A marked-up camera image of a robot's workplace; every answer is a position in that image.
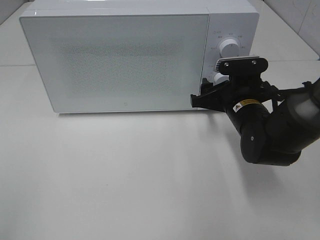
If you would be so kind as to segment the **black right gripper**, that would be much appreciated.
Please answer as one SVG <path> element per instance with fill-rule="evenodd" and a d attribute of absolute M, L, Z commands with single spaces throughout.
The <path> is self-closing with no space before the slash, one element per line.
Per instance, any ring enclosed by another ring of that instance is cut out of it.
<path fill-rule="evenodd" d="M 190 95 L 192 108 L 226 112 L 240 135 L 240 150 L 243 158 L 252 164 L 270 164 L 268 137 L 265 120 L 270 115 L 259 100 L 262 80 L 259 74 L 268 68 L 268 61 L 259 56 L 220 58 L 215 71 L 230 76 L 229 81 L 219 84 L 203 78 L 199 95 Z M 222 93 L 228 87 L 224 108 Z"/>

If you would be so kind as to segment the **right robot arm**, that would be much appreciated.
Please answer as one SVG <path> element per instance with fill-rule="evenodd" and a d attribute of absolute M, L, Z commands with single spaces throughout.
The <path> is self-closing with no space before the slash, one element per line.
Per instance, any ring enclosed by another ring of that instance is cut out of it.
<path fill-rule="evenodd" d="M 286 167 L 320 137 L 320 83 L 279 89 L 261 79 L 268 65 L 259 56 L 221 58 L 215 69 L 228 80 L 214 84 L 204 78 L 190 103 L 227 114 L 248 163 Z"/>

